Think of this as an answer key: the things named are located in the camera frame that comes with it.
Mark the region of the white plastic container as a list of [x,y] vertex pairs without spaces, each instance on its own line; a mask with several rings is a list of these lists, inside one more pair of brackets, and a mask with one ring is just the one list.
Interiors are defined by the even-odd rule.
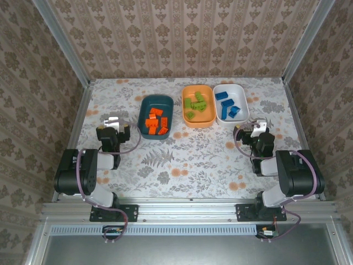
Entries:
[[[228,98],[222,99],[222,100],[216,100],[215,94],[219,92],[227,92]],[[238,84],[219,84],[213,88],[213,94],[214,94],[214,102],[215,102],[215,108],[216,108],[216,119],[217,119],[218,125],[224,126],[227,128],[232,128],[236,125],[241,125],[241,124],[244,124],[246,121],[248,121],[250,117],[250,113],[249,113],[247,99],[245,96],[245,91],[242,86]],[[221,102],[228,99],[233,99],[234,105],[239,107],[240,111],[237,113],[235,118],[231,118],[229,117],[229,113],[231,112],[232,106],[230,106],[227,108],[227,119],[222,120],[221,112],[222,112],[223,106],[221,106]]]

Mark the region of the orange plastic container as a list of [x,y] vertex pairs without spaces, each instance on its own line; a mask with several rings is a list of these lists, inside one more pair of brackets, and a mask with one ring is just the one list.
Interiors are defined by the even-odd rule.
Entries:
[[[204,101],[207,103],[207,108],[203,112],[200,112],[199,110],[193,110],[192,108],[184,108],[184,98],[191,98],[192,102],[198,102],[195,98],[196,91],[201,92],[204,97]],[[216,119],[216,108],[213,100],[214,96],[211,87],[204,84],[186,86],[181,93],[183,118],[186,125],[190,128],[210,127]],[[195,113],[195,117],[192,120],[189,120],[185,116],[185,114],[189,111]]]

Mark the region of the teal plastic container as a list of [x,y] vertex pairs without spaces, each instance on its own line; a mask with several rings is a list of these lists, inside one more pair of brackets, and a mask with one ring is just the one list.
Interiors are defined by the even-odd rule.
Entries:
[[[149,119],[151,108],[157,108],[163,110],[162,116],[157,116],[159,120],[159,127],[157,129],[157,133],[155,135],[149,135],[149,128],[145,126],[145,120]],[[149,140],[164,140],[166,139],[171,131],[172,120],[173,120],[173,109],[174,101],[170,96],[161,95],[161,94],[153,94],[147,96],[141,103],[140,113],[138,117],[138,128],[141,131],[142,137]],[[168,118],[168,132],[164,135],[158,135],[161,127],[161,117]]]

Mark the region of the floral patterned table cover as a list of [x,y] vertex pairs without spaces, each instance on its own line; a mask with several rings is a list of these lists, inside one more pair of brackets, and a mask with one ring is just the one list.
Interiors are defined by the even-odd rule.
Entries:
[[119,197],[134,198],[253,198],[277,184],[276,177],[258,177],[252,171],[248,147],[235,147],[233,129],[213,123],[209,128],[186,126],[182,90],[189,85],[238,84],[244,88],[250,119],[265,119],[275,135],[275,149],[299,150],[301,144],[282,79],[275,78],[143,78],[99,79],[92,95],[77,149],[100,146],[96,128],[116,116],[136,123],[142,100],[165,94],[174,101],[169,136],[140,139],[136,129],[122,145],[125,154],[118,169],[99,171],[97,181]]

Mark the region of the small circuit board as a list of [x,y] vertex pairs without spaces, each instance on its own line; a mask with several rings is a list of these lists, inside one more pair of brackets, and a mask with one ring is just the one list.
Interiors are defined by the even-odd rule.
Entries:
[[108,240],[117,239],[123,232],[123,226],[104,226],[102,228],[103,236],[105,236]]
[[256,237],[260,239],[272,239],[274,237],[278,237],[279,232],[276,228],[275,225],[271,226],[264,226],[264,225],[258,225],[256,227]]

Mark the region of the grey metal sheet panel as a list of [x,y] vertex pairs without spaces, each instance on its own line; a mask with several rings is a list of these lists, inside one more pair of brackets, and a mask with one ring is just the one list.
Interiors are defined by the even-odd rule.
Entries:
[[323,225],[300,225],[283,238],[255,236],[54,236],[43,265],[338,265]]

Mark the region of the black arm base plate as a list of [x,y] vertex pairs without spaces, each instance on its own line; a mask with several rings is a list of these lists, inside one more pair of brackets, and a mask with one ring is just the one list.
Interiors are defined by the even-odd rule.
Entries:
[[248,221],[286,221],[287,216],[280,207],[257,207],[255,204],[236,204],[236,216],[239,222]]
[[[120,210],[125,212],[128,222],[136,222],[138,218],[137,204],[121,204]],[[89,217],[90,222],[123,222],[124,217],[117,211],[108,211],[100,208],[92,207]]]

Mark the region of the long aluminium base rail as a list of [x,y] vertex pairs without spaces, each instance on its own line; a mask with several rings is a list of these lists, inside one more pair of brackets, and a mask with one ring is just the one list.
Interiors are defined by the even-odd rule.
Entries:
[[[121,204],[138,205],[139,224],[227,224],[235,223],[236,205],[250,199],[120,198]],[[286,205],[298,214],[303,224],[340,221],[335,204],[319,199],[304,199]],[[51,224],[87,224],[91,207],[79,197],[60,196],[45,203],[39,221]]]

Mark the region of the aluminium frame post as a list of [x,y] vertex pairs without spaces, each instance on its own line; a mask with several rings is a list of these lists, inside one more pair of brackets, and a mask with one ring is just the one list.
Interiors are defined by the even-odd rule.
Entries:
[[87,89],[90,84],[90,77],[84,69],[83,64],[80,62],[78,53],[74,50],[73,45],[70,43],[68,35],[60,25],[48,0],[33,0],[33,3],[44,19],[44,22],[47,24],[51,34],[57,41],[67,61],[74,70],[77,78],[83,86],[83,89]]
[[334,5],[335,0],[320,0],[303,35],[298,42],[285,70],[282,75],[284,84],[288,84],[300,63],[302,62],[306,52],[317,36],[320,27],[323,25],[327,15]]

